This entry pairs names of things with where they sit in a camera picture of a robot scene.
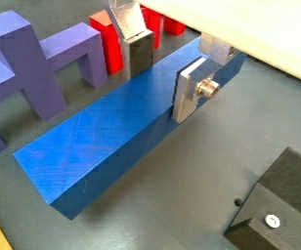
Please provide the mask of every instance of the blue wooden block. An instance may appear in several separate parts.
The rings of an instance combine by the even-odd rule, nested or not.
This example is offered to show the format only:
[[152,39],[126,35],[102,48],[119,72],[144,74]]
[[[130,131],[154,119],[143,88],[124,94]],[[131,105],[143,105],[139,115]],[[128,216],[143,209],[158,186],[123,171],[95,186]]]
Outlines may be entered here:
[[[68,219],[179,126],[171,119],[175,76],[200,55],[198,45],[199,39],[15,152],[45,203]],[[216,73],[222,86],[244,59],[239,54]]]

